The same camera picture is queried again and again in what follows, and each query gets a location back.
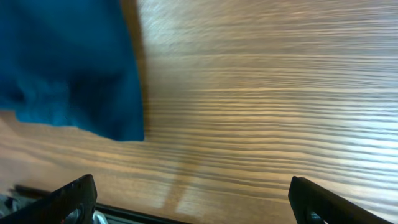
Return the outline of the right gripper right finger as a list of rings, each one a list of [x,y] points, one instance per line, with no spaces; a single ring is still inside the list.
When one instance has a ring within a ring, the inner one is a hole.
[[[288,198],[298,224],[391,224],[304,177],[292,177]]]

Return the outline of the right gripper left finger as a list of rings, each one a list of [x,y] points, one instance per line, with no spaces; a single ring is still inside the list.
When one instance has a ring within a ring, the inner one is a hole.
[[[94,178],[86,174],[1,219],[1,224],[91,223],[96,207]]]

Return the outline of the teal blue polo shirt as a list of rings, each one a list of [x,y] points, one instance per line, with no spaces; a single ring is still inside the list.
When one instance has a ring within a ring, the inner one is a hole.
[[[144,139],[136,57],[116,0],[1,0],[1,108],[25,123]]]

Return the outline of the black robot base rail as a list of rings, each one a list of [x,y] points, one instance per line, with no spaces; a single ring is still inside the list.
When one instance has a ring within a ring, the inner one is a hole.
[[[17,199],[21,205],[23,203],[27,205],[29,202],[34,202],[51,194],[51,192],[46,190],[39,190],[23,185],[15,185],[9,191],[12,197]],[[187,222],[126,210],[102,203],[96,204],[96,211],[101,212],[108,223],[188,224]]]

